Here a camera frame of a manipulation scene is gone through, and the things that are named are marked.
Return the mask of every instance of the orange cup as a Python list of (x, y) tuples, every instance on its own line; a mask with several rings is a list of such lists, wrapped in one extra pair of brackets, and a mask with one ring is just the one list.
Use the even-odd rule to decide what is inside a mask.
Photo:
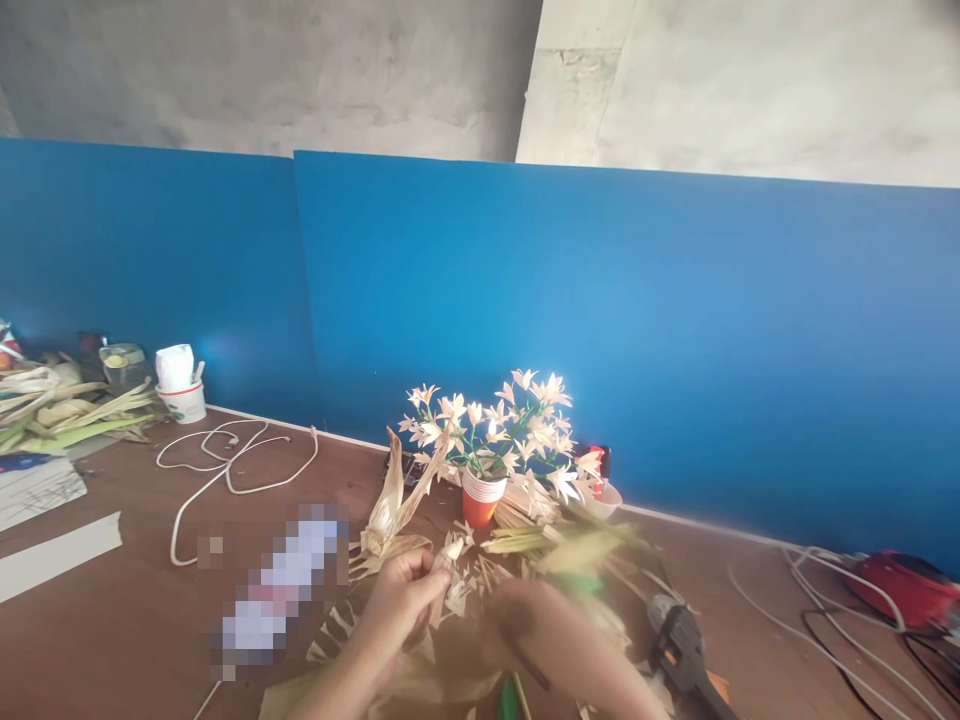
[(464, 468), (460, 482), (463, 485), (463, 519), (475, 530), (487, 527), (507, 487), (506, 479), (480, 480)]

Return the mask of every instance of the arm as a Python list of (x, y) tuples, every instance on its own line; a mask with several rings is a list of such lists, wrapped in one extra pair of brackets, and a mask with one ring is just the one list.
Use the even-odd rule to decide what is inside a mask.
[[(517, 619), (523, 618), (520, 625)], [(551, 683), (614, 720), (668, 720), (660, 701), (627, 658), (558, 590), (531, 580), (497, 586), (481, 634), (484, 656), (519, 670), (499, 627), (505, 626)]]
[(424, 549), (398, 555), (383, 566), (353, 636), (289, 720), (359, 720), (366, 715), (391, 675), (404, 640), (450, 583), (449, 573), (431, 575), (432, 567), (433, 555)]

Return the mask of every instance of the white cable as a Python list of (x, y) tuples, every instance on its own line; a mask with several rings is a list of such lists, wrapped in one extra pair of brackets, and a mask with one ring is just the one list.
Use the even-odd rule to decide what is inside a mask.
[[(786, 558), (787, 562), (790, 563), (790, 566), (791, 566), (790, 572), (791, 572), (791, 574), (793, 575), (794, 579), (797, 581), (797, 584), (800, 585), (800, 587), (801, 587), (801, 588), (803, 589), (803, 591), (807, 594), (807, 596), (808, 596), (811, 600), (813, 600), (813, 602), (816, 604), (816, 606), (817, 606), (818, 609), (820, 609), (820, 610), (826, 610), (826, 607), (825, 607), (825, 606), (823, 605), (823, 603), (821, 603), (820, 600), (817, 598), (817, 595), (818, 595), (819, 593), (817, 593), (817, 592), (813, 589), (813, 586), (810, 585), (810, 582), (809, 582), (805, 577), (803, 577), (803, 575), (800, 574), (800, 571), (799, 571), (796, 567), (793, 566), (793, 562), (790, 560), (790, 555), (787, 553), (787, 549), (786, 549), (786, 548), (783, 548), (783, 556)], [(834, 570), (837, 570), (838, 572), (842, 572), (842, 573), (845, 574), (845, 575), (850, 575), (850, 573), (848, 573), (846, 570), (843, 570), (842, 568), (834, 567), (833, 569), (834, 569)], [(879, 588), (877, 588), (876, 586), (874, 586), (874, 585), (872, 585), (872, 584), (871, 584), (871, 587), (873, 587), (875, 590), (879, 590)], [(887, 598), (887, 601), (890, 603), (891, 607), (893, 607), (894, 610), (896, 611), (895, 614), (896, 614), (896, 616), (898, 617), (898, 619), (899, 619), (899, 621), (900, 621), (900, 625), (902, 626), (902, 625), (903, 625), (903, 616), (900, 614), (900, 608), (897, 607), (896, 603), (893, 602), (893, 600), (890, 598), (889, 595), (887, 595), (886, 593), (884, 593), (882, 590), (880, 590), (880, 592)], [(848, 612), (850, 612), (850, 613), (853, 614), (853, 615), (860, 616), (860, 613), (857, 613), (857, 612), (854, 612), (854, 611), (852, 611), (852, 610), (849, 610), (848, 608), (844, 608), (844, 610), (848, 610)], [(841, 635), (843, 635), (843, 636), (850, 642), (851, 645), (853, 645), (853, 646), (854, 646), (855, 648), (857, 648), (860, 652), (864, 653), (867, 657), (871, 658), (874, 662), (876, 662), (878, 665), (880, 665), (881, 667), (883, 667), (887, 672), (889, 672), (891, 675), (893, 675), (895, 678), (897, 678), (897, 680), (899, 680), (899, 681), (904, 685), (904, 687), (912, 690), (913, 693), (923, 701), (923, 704), (926, 705), (928, 708), (930, 708), (930, 711), (931, 711), (934, 715), (936, 715), (938, 718), (940, 718), (940, 720), (946, 720), (946, 718), (945, 718), (943, 715), (940, 714), (940, 711), (937, 710), (936, 706), (935, 706), (933, 703), (931, 703), (931, 702), (926, 698), (926, 696), (925, 696), (922, 692), (920, 692), (920, 690), (918, 690), (909, 680), (907, 680), (903, 675), (901, 675), (900, 673), (898, 673), (896, 670), (894, 670), (892, 667), (890, 667), (890, 665), (888, 665), (886, 662), (884, 662), (883, 660), (881, 660), (881, 659), (880, 659), (879, 657), (877, 657), (875, 654), (873, 654), (872, 652), (870, 652), (870, 651), (869, 651), (867, 648), (865, 648), (863, 645), (861, 645), (861, 644), (858, 643), (856, 640), (854, 640), (852, 637), (850, 637), (850, 635), (847, 633), (847, 631), (844, 630), (842, 627), (840, 627), (840, 623), (838, 623), (838, 622), (836, 621), (836, 619), (835, 619), (832, 615), (830, 615), (829, 613), (823, 613), (823, 616), (824, 616), (827, 620), (830, 621), (830, 624), (833, 625), (833, 627), (836, 628), (837, 632), (840, 633)], [(891, 630), (894, 629), (894, 628), (891, 628), (889, 625), (884, 625), (884, 627), (886, 627), (887, 629), (891, 629)]]
[[(736, 576), (734, 575), (734, 572), (733, 572), (733, 571), (734, 571), (734, 567), (735, 567), (737, 564), (743, 562), (746, 558), (748, 558), (748, 557), (753, 557), (753, 556), (755, 556), (755, 555), (759, 555), (761, 552), (763, 552), (764, 550), (767, 550), (767, 549), (768, 549), (767, 547), (757, 548), (756, 550), (752, 550), (751, 552), (746, 553), (745, 555), (741, 555), (739, 558), (734, 558), (734, 559), (732, 559), (732, 560), (727, 564), (727, 576), (730, 578), (730, 583), (733, 585), (733, 587), (736, 589), (736, 591), (737, 591), (738, 593), (740, 593), (740, 595), (743, 597), (743, 599), (746, 600), (748, 603), (750, 603), (757, 612), (759, 612), (761, 615), (763, 615), (765, 618), (767, 618), (767, 620), (769, 620), (770, 622), (772, 622), (774, 625), (776, 625), (776, 626), (778, 626), (778, 627), (780, 627), (780, 628), (783, 628), (783, 629), (786, 630), (787, 632), (791, 633), (792, 635), (797, 636), (798, 638), (800, 638), (800, 639), (803, 640), (804, 642), (809, 643), (809, 644), (812, 645), (814, 648), (816, 648), (817, 652), (819, 652), (820, 654), (822, 654), (825, 658), (827, 658), (827, 660), (829, 660), (830, 662), (832, 662), (832, 663), (833, 663), (834, 665), (836, 665), (838, 668), (840, 668), (840, 669), (843, 670), (845, 673), (847, 673), (847, 675), (849, 675), (851, 678), (853, 678), (853, 679), (856, 680), (858, 683), (860, 683), (860, 685), (861, 685), (861, 687), (863, 687), (863, 689), (867, 690), (871, 695), (873, 695), (874, 697), (876, 697), (880, 702), (882, 702), (882, 703), (883, 703), (884, 705), (886, 705), (888, 708), (890, 708), (891, 710), (893, 710), (893, 712), (895, 712), (898, 717), (903, 718), (903, 720), (913, 720), (913, 718), (911, 718), (909, 715), (907, 715), (906, 713), (904, 713), (903, 711), (901, 711), (896, 705), (894, 705), (894, 704), (891, 703), (889, 700), (887, 700), (885, 697), (883, 697), (883, 695), (881, 695), (879, 692), (877, 692), (876, 690), (874, 690), (870, 685), (867, 685), (867, 683), (865, 683), (856, 673), (854, 673), (852, 670), (850, 670), (850, 668), (848, 668), (846, 665), (844, 665), (844, 664), (841, 663), (839, 660), (837, 660), (835, 657), (833, 657), (829, 652), (827, 652), (827, 651), (824, 650), (822, 647), (820, 647), (813, 638), (811, 638), (809, 635), (807, 635), (807, 634), (804, 633), (803, 631), (798, 630), (797, 628), (792, 627), (791, 625), (788, 625), (787, 623), (783, 622), (782, 620), (780, 620), (780, 619), (778, 619), (778, 618), (775, 618), (773, 615), (771, 615), (771, 614), (768, 613), (766, 610), (764, 610), (762, 607), (760, 607), (760, 606), (753, 600), (753, 598), (751, 598), (749, 595), (747, 595), (747, 593), (744, 591), (744, 589), (740, 586), (740, 583), (737, 582), (737, 578), (736, 578)], [(906, 680), (904, 680), (904, 682), (905, 682), (911, 689), (913, 689), (914, 692), (916, 692), (918, 695), (920, 694), (920, 691), (917, 690), (917, 689), (916, 689), (915, 687), (913, 687), (912, 685), (910, 685), (909, 683), (907, 683)], [(927, 701), (927, 704), (928, 704), (928, 705), (930, 706), (930, 708), (933, 710), (933, 713), (934, 713), (938, 718), (940, 718), (940, 720), (946, 720), (946, 718), (944, 718), (944, 716), (941, 715), (941, 714), (936, 710), (936, 708), (934, 708), (932, 705), (930, 705), (929, 701)]]
[(197, 714), (193, 716), (193, 720), (197, 720), (201, 715), (203, 715), (203, 711), (207, 709), (207, 705), (209, 705), (210, 701), (213, 700), (213, 694), (217, 691), (217, 688), (220, 687), (221, 683), (223, 683), (223, 680), (217, 680), (213, 684), (213, 689), (210, 691), (210, 694), (207, 695), (207, 699), (203, 701), (203, 705), (200, 706), (200, 709), (197, 710)]
[[(796, 561), (794, 561), (794, 560), (791, 560), (790, 555), (787, 554), (787, 548), (786, 547), (783, 548), (783, 554), (787, 558), (787, 562), (790, 563), (791, 572), (794, 574), (795, 578), (797, 579), (797, 582), (801, 582), (801, 579), (802, 579), (801, 585), (804, 583), (806, 584), (806, 589), (809, 591), (807, 593), (808, 595), (812, 592), (821, 600), (825, 600), (831, 605), (838, 607), (841, 610), (844, 610), (850, 613), (851, 615), (856, 615), (858, 618), (860, 618), (864, 622), (868, 622), (871, 625), (878, 625), (882, 627), (884, 630), (893, 629), (893, 630), (896, 630), (896, 632), (898, 633), (905, 633), (907, 631), (907, 626), (903, 622), (903, 614), (900, 612), (900, 608), (897, 607), (897, 604), (893, 601), (892, 597), (890, 597), (886, 592), (878, 588), (872, 582), (864, 580), (859, 575), (853, 574), (852, 572), (848, 571), (846, 568), (840, 567), (836, 563), (831, 563), (831, 562), (828, 562), (827, 560), (824, 560), (823, 558), (817, 557), (816, 555), (813, 554), (814, 552), (817, 552), (817, 553), (822, 552), (828, 555), (833, 555), (833, 553), (830, 553), (827, 550), (823, 550), (822, 548), (811, 546), (811, 547), (805, 548), (804, 551), (800, 553), (800, 557)], [(885, 623), (883, 620), (877, 620), (876, 618), (870, 617), (869, 615), (858, 613), (856, 610), (851, 610), (846, 605), (842, 605), (841, 603), (838, 603), (833, 598), (829, 598), (826, 595), (823, 595), (822, 593), (817, 592), (817, 590), (800, 573), (800, 566), (807, 560), (813, 560), (814, 562), (818, 562), (824, 567), (830, 568), (834, 572), (838, 572), (841, 575), (845, 575), (846, 577), (852, 580), (856, 580), (861, 585), (866, 585), (868, 588), (870, 588), (875, 593), (880, 595), (880, 597), (882, 597), (884, 600), (887, 601), (887, 605), (889, 605), (890, 609), (893, 611), (893, 619), (896, 620), (897, 626), (895, 628), (891, 628), (890, 625), (888, 623)]]
[[(232, 432), (228, 432), (224, 430), (223, 428), (227, 427), (228, 425), (237, 425), (240, 423), (251, 423), (251, 422), (263, 423), (263, 427), (260, 428), (257, 432), (255, 432), (253, 434), (253, 437), (247, 440), (246, 444), (242, 448), (240, 448), (240, 451), (233, 457), (222, 458), (216, 453), (214, 453), (212, 450), (207, 449), (207, 442), (210, 440), (211, 437), (218, 434), (229, 435), (232, 439), (227, 444), (227, 447), (228, 448), (236, 447), (237, 443), (240, 442), (240, 438), (238, 438)], [(214, 430), (204, 430), (202, 432), (191, 433), (189, 435), (184, 435), (181, 438), (177, 438), (176, 440), (174, 440), (172, 443), (167, 445), (165, 448), (163, 448), (163, 450), (159, 452), (159, 454), (157, 455), (157, 467), (162, 467), (162, 468), (181, 468), (182, 467), (182, 468), (189, 468), (190, 470), (195, 470), (197, 472), (214, 472), (216, 470), (220, 471), (216, 475), (214, 475), (209, 482), (207, 482), (199, 490), (197, 490), (193, 495), (191, 495), (187, 499), (187, 501), (180, 506), (180, 509), (177, 511), (177, 516), (173, 520), (173, 532), (170, 535), (170, 562), (173, 563), (175, 566), (186, 567), (188, 565), (193, 565), (193, 563), (197, 561), (197, 558), (193, 558), (192, 560), (180, 560), (177, 557), (177, 537), (180, 534), (180, 521), (183, 519), (183, 513), (184, 511), (186, 511), (190, 503), (192, 503), (194, 500), (200, 497), (200, 495), (207, 488), (213, 485), (217, 480), (219, 480), (221, 477), (226, 476), (227, 488), (230, 490), (231, 493), (233, 493), (234, 495), (249, 495), (250, 493), (260, 492), (261, 490), (269, 490), (270, 488), (279, 487), (280, 485), (286, 485), (289, 482), (293, 482), (297, 478), (297, 476), (300, 475), (300, 473), (302, 473), (304, 470), (307, 469), (307, 466), (313, 462), (314, 458), (317, 457), (317, 452), (320, 449), (319, 436), (317, 435), (316, 428), (311, 427), (310, 434), (313, 437), (313, 455), (310, 456), (310, 459), (307, 460), (303, 464), (303, 466), (299, 470), (297, 470), (297, 472), (295, 472), (286, 480), (282, 480), (281, 482), (272, 483), (270, 485), (261, 485), (260, 487), (250, 488), (248, 490), (237, 490), (236, 488), (233, 487), (233, 484), (230, 482), (230, 468), (233, 467), (233, 464), (238, 459), (240, 459), (240, 457), (243, 456), (244, 453), (246, 453), (248, 450), (253, 450), (253, 448), (259, 445), (264, 445), (265, 443), (273, 442), (274, 440), (285, 440), (287, 442), (290, 442), (290, 438), (286, 436), (267, 438), (266, 440), (260, 440), (259, 442), (254, 442), (258, 437), (260, 437), (264, 432), (266, 432), (267, 428), (269, 427), (270, 427), (270, 424), (267, 422), (264, 422), (263, 420), (231, 420), (230, 422), (223, 423), (222, 425), (218, 426)], [(163, 457), (163, 454), (167, 450), (169, 450), (171, 447), (176, 445), (178, 442), (180, 442), (181, 440), (186, 440), (187, 438), (197, 437), (199, 435), (206, 436), (203, 439), (203, 442), (200, 443), (200, 449), (203, 450), (203, 452), (209, 455), (210, 457), (220, 460), (222, 462), (221, 465), (217, 465), (212, 468), (198, 468), (198, 467), (194, 467), (193, 465), (188, 465), (186, 463), (180, 463), (177, 465), (164, 465), (161, 462), (161, 458)]]

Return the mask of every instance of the white sheet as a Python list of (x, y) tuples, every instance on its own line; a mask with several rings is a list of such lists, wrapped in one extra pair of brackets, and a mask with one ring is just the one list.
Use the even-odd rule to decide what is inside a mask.
[(120, 547), (120, 513), (0, 559), (0, 602)]

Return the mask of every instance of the paper cup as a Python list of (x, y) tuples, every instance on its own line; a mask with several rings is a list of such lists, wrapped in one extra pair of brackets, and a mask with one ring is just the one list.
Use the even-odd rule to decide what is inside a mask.
[(202, 382), (179, 392), (168, 393), (157, 388), (157, 395), (163, 400), (173, 419), (180, 425), (189, 425), (207, 416), (207, 406), (203, 402)]
[(583, 500), (584, 507), (601, 520), (606, 520), (613, 515), (613, 512), (618, 507), (623, 505), (623, 498), (620, 496), (620, 491), (610, 483), (604, 483), (603, 494), (599, 500), (594, 498), (592, 493), (586, 495)]
[(460, 482), (463, 485), (463, 519), (475, 530), (487, 527), (507, 489), (507, 479), (493, 482), (480, 480), (463, 468)]

